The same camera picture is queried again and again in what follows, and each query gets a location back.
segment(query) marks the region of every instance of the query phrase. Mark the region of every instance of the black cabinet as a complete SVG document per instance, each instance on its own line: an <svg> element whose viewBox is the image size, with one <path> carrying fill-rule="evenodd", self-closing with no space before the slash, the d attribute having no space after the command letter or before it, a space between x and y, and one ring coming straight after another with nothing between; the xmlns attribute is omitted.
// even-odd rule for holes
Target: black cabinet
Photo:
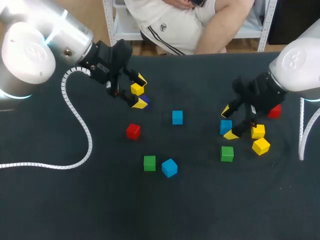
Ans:
<svg viewBox="0 0 320 240"><path fill-rule="evenodd" d="M320 0L278 0L268 42L289 44L318 19Z"/></svg>

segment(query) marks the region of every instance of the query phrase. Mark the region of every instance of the white shorts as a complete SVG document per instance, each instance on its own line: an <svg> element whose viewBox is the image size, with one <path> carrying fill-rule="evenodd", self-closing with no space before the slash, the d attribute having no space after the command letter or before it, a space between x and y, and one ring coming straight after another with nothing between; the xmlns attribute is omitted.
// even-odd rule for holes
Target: white shorts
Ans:
<svg viewBox="0 0 320 240"><path fill-rule="evenodd" d="M140 26L152 42L174 55L191 55L208 21L216 13L216 0L206 0L202 6L182 10L172 7L149 27Z"/></svg>

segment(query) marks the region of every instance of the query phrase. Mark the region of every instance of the white t-shirt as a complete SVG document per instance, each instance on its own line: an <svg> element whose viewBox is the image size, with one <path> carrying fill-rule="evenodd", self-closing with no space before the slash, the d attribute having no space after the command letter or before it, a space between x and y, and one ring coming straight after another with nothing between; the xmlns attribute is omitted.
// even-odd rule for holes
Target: white t-shirt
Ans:
<svg viewBox="0 0 320 240"><path fill-rule="evenodd" d="M139 25L147 28L158 21L172 6L162 0L124 0Z"/></svg>

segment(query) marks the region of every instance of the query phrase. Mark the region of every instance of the blue block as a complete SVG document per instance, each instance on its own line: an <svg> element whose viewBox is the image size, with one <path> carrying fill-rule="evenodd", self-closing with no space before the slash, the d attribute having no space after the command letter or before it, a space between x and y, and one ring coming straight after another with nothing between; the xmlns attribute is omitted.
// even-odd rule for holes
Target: blue block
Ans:
<svg viewBox="0 0 320 240"><path fill-rule="evenodd" d="M162 163L162 172L170 178L178 172L178 165L170 158Z"/></svg>
<svg viewBox="0 0 320 240"><path fill-rule="evenodd" d="M172 111L172 124L182 125L184 122L183 111Z"/></svg>
<svg viewBox="0 0 320 240"><path fill-rule="evenodd" d="M148 105L145 107L145 109L149 108L149 104L150 104L150 99L147 97L147 95L141 95L139 96L139 98L141 98L143 101L145 101Z"/></svg>
<svg viewBox="0 0 320 240"><path fill-rule="evenodd" d="M231 120L221 120L220 135L225 135L231 129L232 129L232 121Z"/></svg>

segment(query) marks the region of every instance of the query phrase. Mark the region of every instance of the green block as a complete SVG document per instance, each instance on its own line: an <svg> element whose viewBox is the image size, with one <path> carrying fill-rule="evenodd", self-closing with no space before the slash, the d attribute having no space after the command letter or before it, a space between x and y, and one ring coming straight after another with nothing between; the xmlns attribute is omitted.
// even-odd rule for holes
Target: green block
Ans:
<svg viewBox="0 0 320 240"><path fill-rule="evenodd" d="M234 148L232 146L221 147L221 162L232 162L234 160Z"/></svg>
<svg viewBox="0 0 320 240"><path fill-rule="evenodd" d="M144 156L143 168L145 172L155 172L156 156Z"/></svg>

